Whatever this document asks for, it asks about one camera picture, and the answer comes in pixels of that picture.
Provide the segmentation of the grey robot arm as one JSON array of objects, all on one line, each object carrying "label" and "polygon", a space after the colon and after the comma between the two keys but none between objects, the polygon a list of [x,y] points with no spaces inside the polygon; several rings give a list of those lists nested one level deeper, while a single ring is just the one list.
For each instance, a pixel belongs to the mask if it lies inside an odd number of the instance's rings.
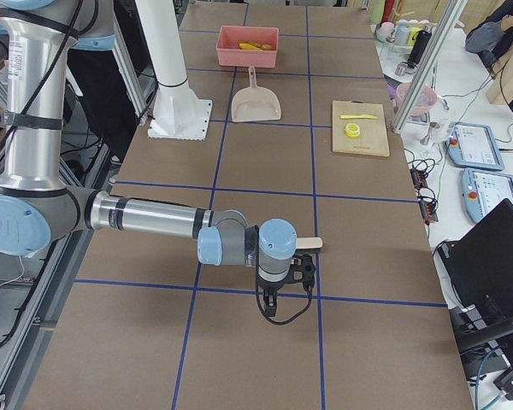
[{"label": "grey robot arm", "polygon": [[287,221],[248,225],[235,210],[152,202],[65,185],[59,177],[67,56],[80,40],[114,45],[110,1],[2,1],[9,35],[5,165],[0,174],[0,252],[28,255],[81,230],[109,227],[189,237],[207,265],[256,271],[256,299],[272,317],[278,290],[302,279],[297,234]]}]

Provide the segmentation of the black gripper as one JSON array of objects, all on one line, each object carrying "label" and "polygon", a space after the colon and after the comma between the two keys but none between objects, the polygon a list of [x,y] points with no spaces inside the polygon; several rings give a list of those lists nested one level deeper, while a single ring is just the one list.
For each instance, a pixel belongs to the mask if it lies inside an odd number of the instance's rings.
[{"label": "black gripper", "polygon": [[256,282],[258,287],[262,290],[263,301],[265,304],[264,310],[266,312],[277,312],[278,302],[277,295],[279,289],[284,285],[290,284],[291,281],[288,278],[283,278],[277,282],[270,282],[264,278],[257,277]]}]

